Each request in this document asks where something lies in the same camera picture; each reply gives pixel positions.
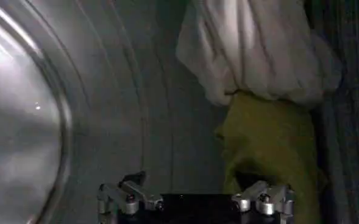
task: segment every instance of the white cloth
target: white cloth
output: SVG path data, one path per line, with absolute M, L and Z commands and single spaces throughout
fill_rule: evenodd
M 310 30 L 300 0 L 193 0 L 177 57 L 216 105 L 241 89 L 312 107 L 341 79 L 340 62 Z

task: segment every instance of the laundry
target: laundry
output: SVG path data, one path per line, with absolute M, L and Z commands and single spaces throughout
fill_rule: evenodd
M 325 178 L 317 167 L 315 133 L 305 108 L 237 93 L 217 135 L 224 145 L 225 193 L 243 191 L 237 173 L 289 184 L 295 191 L 294 223 L 321 223 L 318 193 Z
M 238 90 L 311 108 L 336 90 L 341 64 L 309 28 L 303 0 L 193 0 L 177 58 L 215 105 Z

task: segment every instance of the yellow-green cloth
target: yellow-green cloth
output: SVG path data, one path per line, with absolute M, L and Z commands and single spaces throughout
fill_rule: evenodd
M 218 136 L 224 144 L 225 193 L 241 191 L 236 171 L 263 175 L 295 190 L 295 224 L 321 222 L 315 136 L 305 108 L 238 93 Z

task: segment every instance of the metal clamp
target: metal clamp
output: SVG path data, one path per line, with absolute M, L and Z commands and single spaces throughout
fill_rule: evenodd
M 106 214 L 116 206 L 127 215 L 134 215 L 140 207 L 140 201 L 112 184 L 102 184 L 98 191 L 98 213 Z
M 255 202 L 256 210 L 264 215 L 281 213 L 286 219 L 293 216 L 294 191 L 286 185 L 268 186 L 265 181 L 258 181 L 247 188 L 242 194 L 232 196 L 241 212 L 251 209 Z
M 125 181 L 121 188 L 126 192 L 134 194 L 140 201 L 144 203 L 145 210 L 163 211 L 163 197 L 159 194 L 151 194 L 133 181 Z

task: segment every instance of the black device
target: black device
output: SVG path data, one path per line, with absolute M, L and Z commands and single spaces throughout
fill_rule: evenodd
M 292 224 L 294 192 L 258 181 L 236 195 L 152 194 L 145 173 L 98 190 L 99 224 Z

